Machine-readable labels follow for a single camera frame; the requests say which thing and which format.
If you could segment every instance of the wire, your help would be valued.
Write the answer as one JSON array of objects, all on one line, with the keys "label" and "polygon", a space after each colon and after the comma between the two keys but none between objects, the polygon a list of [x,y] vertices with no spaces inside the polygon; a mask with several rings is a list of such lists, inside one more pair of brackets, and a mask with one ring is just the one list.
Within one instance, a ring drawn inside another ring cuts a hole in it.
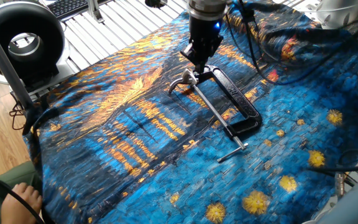
[{"label": "wire", "polygon": [[[323,170],[311,170],[311,171],[314,171],[314,172],[317,172],[317,173],[320,173],[320,174],[325,174],[325,175],[328,175],[330,177],[335,177],[335,174],[332,174],[330,172],[326,172],[326,171],[323,171]],[[345,182],[345,184],[347,184],[347,185],[349,185],[351,187],[354,187],[354,184],[352,182],[350,182],[348,180],[345,180],[344,182]]]},{"label": "wire", "polygon": [[282,82],[273,82],[270,79],[268,79],[265,75],[262,74],[262,72],[259,69],[259,66],[257,65],[256,59],[255,59],[255,55],[254,55],[254,51],[252,48],[252,42],[251,42],[251,36],[250,36],[250,29],[249,29],[249,25],[248,23],[245,23],[246,25],[246,32],[247,32],[247,38],[248,38],[248,43],[249,43],[249,49],[250,49],[250,53],[251,53],[251,58],[254,64],[254,67],[257,71],[257,73],[267,82],[274,84],[274,85],[289,85],[295,82],[298,82],[306,77],[308,77],[309,75],[311,75],[315,70],[317,70],[317,68],[319,68],[320,66],[322,66],[326,61],[328,61],[331,57],[333,57],[335,54],[337,54],[339,52],[339,50],[341,49],[341,47],[343,45],[345,45],[346,43],[348,43],[352,38],[358,38],[358,31],[353,34],[352,36],[350,36],[349,38],[347,38],[346,41],[342,42],[341,45],[339,47],[337,47],[336,49],[334,49],[329,55],[325,56],[322,60],[320,60],[318,62],[318,64],[316,66],[314,66],[311,70],[305,72],[301,77],[296,78],[294,80],[282,83]]},{"label": "wire", "polygon": [[349,149],[344,151],[338,159],[338,164],[342,165],[343,159],[345,158],[346,154],[349,154],[351,152],[358,152],[358,149]]},{"label": "wire", "polygon": [[326,171],[326,172],[353,172],[358,171],[358,166],[355,167],[335,167],[335,168],[314,168],[314,167],[308,167],[307,170],[316,171]]},{"label": "wire", "polygon": [[251,55],[247,54],[245,51],[243,51],[243,50],[240,48],[239,44],[237,43],[236,38],[234,37],[233,31],[232,31],[232,28],[231,28],[231,24],[230,24],[230,22],[229,22],[229,16],[227,15],[227,13],[226,13],[225,16],[226,16],[226,20],[227,20],[227,26],[229,27],[230,35],[231,35],[231,38],[232,38],[233,41],[234,41],[234,44],[236,45],[236,47],[239,49],[239,51],[240,51],[241,53],[243,53],[244,55],[246,55],[246,56],[248,56],[248,57],[251,57]]},{"label": "wire", "polygon": [[345,162],[345,163],[343,163],[343,164],[341,164],[341,165],[349,165],[349,164],[353,164],[353,163],[355,163],[355,162],[358,162],[358,159],[355,160],[355,161],[351,161],[351,162]]},{"label": "wire", "polygon": [[358,181],[356,181],[353,177],[351,177],[349,174],[344,173],[346,175],[346,178],[350,179],[351,181],[353,181],[353,183],[357,184]]},{"label": "wire", "polygon": [[13,192],[10,188],[6,187],[4,184],[0,182],[0,187],[3,188],[8,194],[12,195],[16,200],[18,200],[26,209],[35,217],[38,224],[45,224],[44,221],[39,217],[37,212],[25,201],[23,198],[18,196],[15,192]]},{"label": "wire", "polygon": [[11,91],[10,94],[13,97],[13,99],[16,101],[16,104],[13,106],[13,109],[9,112],[9,116],[13,117],[12,129],[17,131],[17,130],[21,130],[24,128],[24,124],[23,124],[23,127],[21,127],[21,128],[15,128],[15,118],[16,118],[16,116],[24,116],[24,113],[23,113],[24,108],[23,108],[22,104],[20,103],[20,101],[17,100],[13,91]]}]

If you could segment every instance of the yellow star pattern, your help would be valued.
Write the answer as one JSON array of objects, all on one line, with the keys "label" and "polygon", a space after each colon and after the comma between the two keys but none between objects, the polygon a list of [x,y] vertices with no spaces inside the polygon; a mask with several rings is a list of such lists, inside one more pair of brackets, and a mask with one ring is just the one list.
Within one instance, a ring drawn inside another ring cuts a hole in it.
[{"label": "yellow star pattern", "polygon": [[218,202],[215,204],[208,205],[206,209],[205,217],[215,223],[219,224],[223,222],[223,218],[226,216],[226,209],[222,203]]},{"label": "yellow star pattern", "polygon": [[285,175],[280,180],[280,186],[289,193],[292,192],[293,190],[296,190],[297,184],[293,177],[289,177]]},{"label": "yellow star pattern", "polygon": [[254,190],[248,197],[242,199],[242,207],[250,214],[261,215],[266,212],[269,204],[267,196],[263,192]]},{"label": "yellow star pattern", "polygon": [[329,110],[327,120],[331,124],[339,126],[342,124],[342,113],[339,110]]},{"label": "yellow star pattern", "polygon": [[309,151],[309,165],[312,167],[322,167],[325,164],[326,159],[324,158],[324,154],[322,152],[316,150]]}]

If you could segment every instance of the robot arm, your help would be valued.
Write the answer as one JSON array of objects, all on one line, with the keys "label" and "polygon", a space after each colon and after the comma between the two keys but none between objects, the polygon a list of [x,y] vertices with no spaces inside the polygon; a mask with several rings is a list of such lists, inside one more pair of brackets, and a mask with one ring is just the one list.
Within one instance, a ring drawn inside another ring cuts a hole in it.
[{"label": "robot arm", "polygon": [[189,0],[188,10],[190,39],[181,53],[195,65],[196,72],[203,73],[208,57],[223,40],[219,31],[228,10],[227,0]]}]

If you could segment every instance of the metal clamp frame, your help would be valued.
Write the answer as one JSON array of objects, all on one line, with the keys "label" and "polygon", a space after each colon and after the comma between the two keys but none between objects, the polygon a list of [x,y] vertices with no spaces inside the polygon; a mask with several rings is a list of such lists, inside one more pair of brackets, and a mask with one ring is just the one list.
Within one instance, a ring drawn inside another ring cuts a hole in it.
[{"label": "metal clamp frame", "polygon": [[[214,67],[206,67],[207,71],[210,71],[210,68],[214,68]],[[215,109],[215,107],[211,104],[211,102],[209,102],[209,100],[207,99],[207,97],[203,94],[203,92],[197,87],[197,84],[199,82],[199,78],[197,78],[196,75],[189,70],[188,68],[185,69],[185,71],[182,73],[181,78],[173,81],[170,85],[169,88],[169,94],[172,93],[172,91],[175,89],[175,87],[178,84],[188,84],[190,85],[195,92],[201,97],[201,99],[204,101],[204,103],[207,105],[207,107],[213,112],[213,114],[215,115],[215,117],[218,119],[218,121],[224,126],[224,130],[225,133],[231,138],[233,139],[237,145],[239,146],[236,150],[230,152],[229,154],[225,155],[222,158],[219,158],[217,161],[218,162],[222,162],[224,160],[226,160],[229,156],[237,153],[238,151],[241,150],[245,150],[246,147],[248,146],[248,143],[243,144],[241,142],[241,140],[239,139],[239,137],[236,134],[236,131],[231,127],[230,124],[227,124],[226,121],[222,118],[222,116],[219,114],[219,112]]]}]

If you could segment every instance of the cloth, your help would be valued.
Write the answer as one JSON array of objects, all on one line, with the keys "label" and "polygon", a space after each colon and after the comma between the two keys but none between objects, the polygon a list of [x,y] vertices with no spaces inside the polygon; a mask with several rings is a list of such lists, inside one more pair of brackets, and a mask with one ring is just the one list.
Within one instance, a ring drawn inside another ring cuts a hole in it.
[{"label": "cloth", "polygon": [[[42,192],[41,179],[38,173],[35,171],[34,166],[31,162],[25,162],[13,169],[9,170],[3,175],[0,175],[0,180],[5,182],[12,188],[16,184],[25,182],[28,185],[34,187],[35,190]],[[0,198],[0,223],[1,223],[1,205],[4,200]]]},{"label": "cloth", "polygon": [[[260,60],[273,81],[299,78],[350,37],[322,30],[271,1],[256,10]],[[229,22],[249,52],[239,12]],[[252,29],[254,37],[257,30]],[[358,41],[352,40],[304,80],[276,86],[260,78],[235,46],[227,24],[208,63],[221,68],[262,115],[237,145],[201,98],[169,83],[191,68],[188,14],[63,82],[25,136],[43,176],[44,202],[57,223],[302,223],[334,193],[332,167],[358,148]],[[253,41],[254,49],[258,41]],[[198,85],[229,122],[243,119],[212,81]]]}]

